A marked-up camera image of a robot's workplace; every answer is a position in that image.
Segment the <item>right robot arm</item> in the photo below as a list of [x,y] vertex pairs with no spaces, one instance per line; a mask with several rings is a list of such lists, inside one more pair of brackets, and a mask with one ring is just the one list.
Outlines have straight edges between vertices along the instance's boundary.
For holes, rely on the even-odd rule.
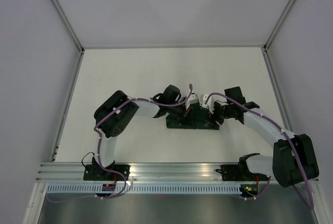
[[255,102],[247,102],[240,87],[229,88],[221,95],[227,100],[221,105],[213,99],[215,93],[203,97],[215,122],[223,124],[234,118],[254,130],[273,149],[272,156],[251,153],[239,158],[237,173],[244,180],[255,174],[274,177],[284,188],[319,176],[319,168],[311,138],[280,127]]

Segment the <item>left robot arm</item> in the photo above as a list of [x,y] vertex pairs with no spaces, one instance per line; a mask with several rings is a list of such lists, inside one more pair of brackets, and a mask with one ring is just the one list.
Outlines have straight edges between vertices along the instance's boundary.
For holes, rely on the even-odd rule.
[[97,152],[94,154],[95,174],[101,180],[109,180],[113,176],[117,137],[123,133],[134,116],[182,116],[190,109],[191,104],[197,102],[198,96],[194,93],[192,84],[184,98],[180,90],[173,85],[149,99],[130,97],[121,90],[116,91],[94,113],[94,131],[99,135]]

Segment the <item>dark green cloth napkin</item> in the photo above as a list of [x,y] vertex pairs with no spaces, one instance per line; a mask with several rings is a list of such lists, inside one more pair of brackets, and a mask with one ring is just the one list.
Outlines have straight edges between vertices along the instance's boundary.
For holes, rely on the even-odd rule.
[[169,113],[166,116],[166,127],[169,129],[203,129],[203,130],[220,130],[219,124],[210,125],[208,123],[208,117],[210,112],[203,109],[199,103],[192,104],[191,108],[191,118],[193,119],[193,127],[169,127]]

